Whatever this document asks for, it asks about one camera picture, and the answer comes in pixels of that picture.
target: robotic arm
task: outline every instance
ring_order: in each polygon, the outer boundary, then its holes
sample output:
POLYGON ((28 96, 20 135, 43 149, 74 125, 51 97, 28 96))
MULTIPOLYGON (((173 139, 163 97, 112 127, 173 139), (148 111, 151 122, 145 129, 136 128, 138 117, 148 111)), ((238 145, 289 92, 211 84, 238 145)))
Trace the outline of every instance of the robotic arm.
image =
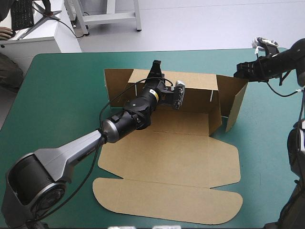
MULTIPOLYGON (((280 78, 280 85, 288 75, 282 73, 296 69, 297 82, 305 86, 305 39, 297 41, 289 50, 279 52, 277 43, 263 38, 254 41, 254 47, 265 51, 265 56, 253 62, 237 65, 234 77, 248 79, 250 82, 268 82, 272 78, 280 78)), ((287 140, 288 156, 291 171, 300 179, 283 207, 279 220, 266 224, 264 229, 301 229, 305 228, 305 119, 301 119, 305 105, 303 91, 302 110, 299 121, 294 125, 287 140)))
POLYGON ((128 101, 123 111, 102 121, 102 129, 89 133, 59 148, 39 149, 20 158, 6 173, 6 191, 1 207, 5 221, 13 229, 40 229, 36 222, 63 196, 71 183, 74 167, 106 143, 115 143, 134 130, 151 124, 158 104, 178 110, 185 85, 165 85, 161 61, 154 61, 141 95, 128 101))

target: green table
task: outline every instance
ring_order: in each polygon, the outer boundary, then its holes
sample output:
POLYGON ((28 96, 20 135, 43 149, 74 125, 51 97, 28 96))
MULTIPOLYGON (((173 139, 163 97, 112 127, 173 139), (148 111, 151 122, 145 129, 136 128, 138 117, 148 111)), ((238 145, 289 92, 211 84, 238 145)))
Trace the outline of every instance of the green table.
MULTIPOLYGON (((0 201, 4 195, 4 174, 19 157, 39 148, 59 147, 98 127, 99 111, 108 101, 103 78, 105 68, 150 69, 157 59, 162 60, 163 70, 233 75, 237 63, 254 58, 252 49, 36 56, 0 131, 0 201)), ((278 81, 272 80, 272 85, 278 88, 278 81)), ((296 88, 296 76, 292 73, 278 90, 289 93, 296 88)), ((237 123, 228 133, 224 132, 223 125, 212 135, 235 145, 240 156, 241 181, 217 188, 238 192, 244 199, 238 215, 225 224, 199 225, 110 212, 95 200, 92 182, 97 177, 114 175, 97 165, 80 192, 45 222, 57 228, 113 225, 150 228, 166 224, 180 224, 185 228, 259 228, 276 221, 297 178, 290 171, 286 138, 297 121, 300 105, 300 94, 283 99, 264 83, 250 83, 237 123)), ((66 197, 84 178, 91 161, 92 155, 76 166, 66 197)), ((1 216, 0 227, 5 226, 1 216)))

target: cardboard flap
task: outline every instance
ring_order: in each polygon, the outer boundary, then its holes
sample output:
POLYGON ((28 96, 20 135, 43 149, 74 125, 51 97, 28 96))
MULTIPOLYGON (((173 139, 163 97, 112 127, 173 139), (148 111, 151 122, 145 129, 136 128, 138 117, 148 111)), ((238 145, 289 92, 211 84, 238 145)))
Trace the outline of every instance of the cardboard flap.
POLYGON ((243 102, 244 93, 246 92, 246 88, 247 88, 247 85, 245 85, 240 90, 240 92, 236 94, 236 96, 234 98, 234 102, 233 102, 233 105, 232 105, 232 108, 231 108, 231 111, 229 114, 228 122, 227 122, 227 127, 225 129, 226 132, 228 132, 232 128, 232 126, 234 125, 234 123, 237 120, 238 113, 239 113, 240 107, 243 102))
MULTIPOLYGON (((105 86, 108 92, 108 97, 111 100, 116 95, 121 93, 133 72, 133 69, 105 69, 105 86)), ((126 100, 119 98, 113 101, 111 106, 122 107, 126 100)))
POLYGON ((192 187, 240 180, 236 147, 202 135, 135 131, 104 145, 99 167, 125 179, 192 187))
POLYGON ((110 211, 202 224, 231 220, 243 202, 233 192, 127 179, 95 179, 93 192, 110 211))
POLYGON ((224 75, 217 75, 217 83, 220 96, 221 115, 229 117, 235 96, 244 88, 245 85, 247 85, 248 81, 224 75))
MULTIPOLYGON (((149 70, 134 69, 128 82, 135 83, 141 79, 145 79, 148 73, 149 70)), ((215 74, 170 71, 162 71, 162 73, 165 75, 165 78, 172 81, 174 85, 177 80, 181 80, 185 83, 185 87, 187 88, 218 91, 217 78, 215 74)))

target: cardboard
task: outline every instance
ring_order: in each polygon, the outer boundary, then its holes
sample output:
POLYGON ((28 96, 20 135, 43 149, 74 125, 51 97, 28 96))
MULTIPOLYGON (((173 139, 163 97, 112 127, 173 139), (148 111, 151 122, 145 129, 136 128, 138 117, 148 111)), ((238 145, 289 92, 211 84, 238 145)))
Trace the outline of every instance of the cardboard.
MULTIPOLYGON (((105 81, 112 99, 148 70, 107 69, 105 81)), ((186 84, 179 111, 158 106, 152 125, 106 144, 99 166, 123 179, 98 178, 93 192, 107 209, 203 224, 232 219, 242 205, 237 193, 211 190, 240 180, 236 147, 209 137, 228 117, 235 123, 247 81, 227 76, 163 71, 173 83, 186 84)), ((112 102, 122 107, 141 92, 143 84, 112 102)))
POLYGON ((96 199, 110 211, 202 224, 229 221, 243 202, 233 192, 127 179, 97 178, 93 190, 99 190, 96 199))

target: white floor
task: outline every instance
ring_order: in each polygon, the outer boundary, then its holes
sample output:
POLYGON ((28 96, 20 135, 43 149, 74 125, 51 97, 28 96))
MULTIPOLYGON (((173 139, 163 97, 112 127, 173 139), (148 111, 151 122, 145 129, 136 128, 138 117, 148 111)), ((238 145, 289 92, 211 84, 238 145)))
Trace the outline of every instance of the white floor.
MULTIPOLYGON (((117 0, 116 11, 133 9, 117 0)), ((82 0, 84 11, 105 11, 102 0, 82 0)), ((134 22, 90 26, 79 39, 83 52, 250 48, 256 36, 289 48, 305 37, 305 0, 139 0, 142 28, 134 22)), ((0 90, 0 128, 14 100, 0 90)))

